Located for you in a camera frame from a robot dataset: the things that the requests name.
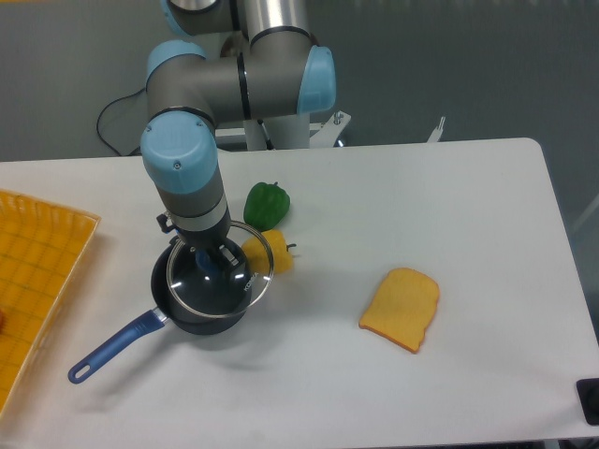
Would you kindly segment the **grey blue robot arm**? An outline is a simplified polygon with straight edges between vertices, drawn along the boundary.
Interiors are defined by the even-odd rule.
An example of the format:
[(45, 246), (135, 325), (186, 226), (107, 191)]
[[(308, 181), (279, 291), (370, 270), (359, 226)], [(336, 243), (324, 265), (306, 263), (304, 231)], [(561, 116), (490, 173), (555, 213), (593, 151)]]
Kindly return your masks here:
[(221, 123), (331, 109), (331, 51), (313, 43), (301, 1), (165, 1), (181, 34), (147, 63), (149, 121), (140, 138), (144, 167), (167, 211), (165, 226), (220, 269), (231, 220), (218, 166)]

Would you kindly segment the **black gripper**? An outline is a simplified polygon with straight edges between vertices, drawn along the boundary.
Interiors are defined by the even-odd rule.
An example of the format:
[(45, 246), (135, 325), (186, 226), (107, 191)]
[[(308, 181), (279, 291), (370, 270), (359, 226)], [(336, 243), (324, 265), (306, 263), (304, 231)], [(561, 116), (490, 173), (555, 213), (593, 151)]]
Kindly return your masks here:
[(243, 271), (241, 247), (227, 239), (231, 227), (228, 212), (215, 212), (198, 217), (179, 217), (165, 212), (156, 217), (163, 233), (175, 230), (177, 237), (163, 251), (156, 265), (165, 267), (168, 257), (174, 252), (176, 242), (187, 249), (194, 248), (199, 267), (221, 267), (226, 276), (240, 274)]

